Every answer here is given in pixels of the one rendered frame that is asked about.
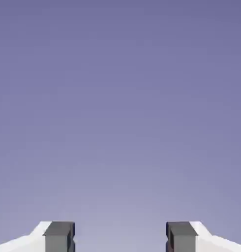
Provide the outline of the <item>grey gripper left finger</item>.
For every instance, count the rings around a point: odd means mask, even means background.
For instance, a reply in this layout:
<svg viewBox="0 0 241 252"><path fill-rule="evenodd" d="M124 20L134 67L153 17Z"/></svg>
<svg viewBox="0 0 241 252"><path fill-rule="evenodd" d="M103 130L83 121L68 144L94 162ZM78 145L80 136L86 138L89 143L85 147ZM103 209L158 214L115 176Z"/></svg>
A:
<svg viewBox="0 0 241 252"><path fill-rule="evenodd" d="M76 252L73 221L41 221L25 236L0 244L0 252Z"/></svg>

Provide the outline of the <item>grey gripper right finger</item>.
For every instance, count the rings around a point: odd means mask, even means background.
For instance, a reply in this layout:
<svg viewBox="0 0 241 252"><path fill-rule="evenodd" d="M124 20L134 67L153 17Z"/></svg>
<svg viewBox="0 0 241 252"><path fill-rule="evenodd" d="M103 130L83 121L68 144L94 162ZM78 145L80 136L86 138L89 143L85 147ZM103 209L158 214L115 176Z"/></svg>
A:
<svg viewBox="0 0 241 252"><path fill-rule="evenodd" d="M212 235L200 221L166 222L165 252L241 252L241 245Z"/></svg>

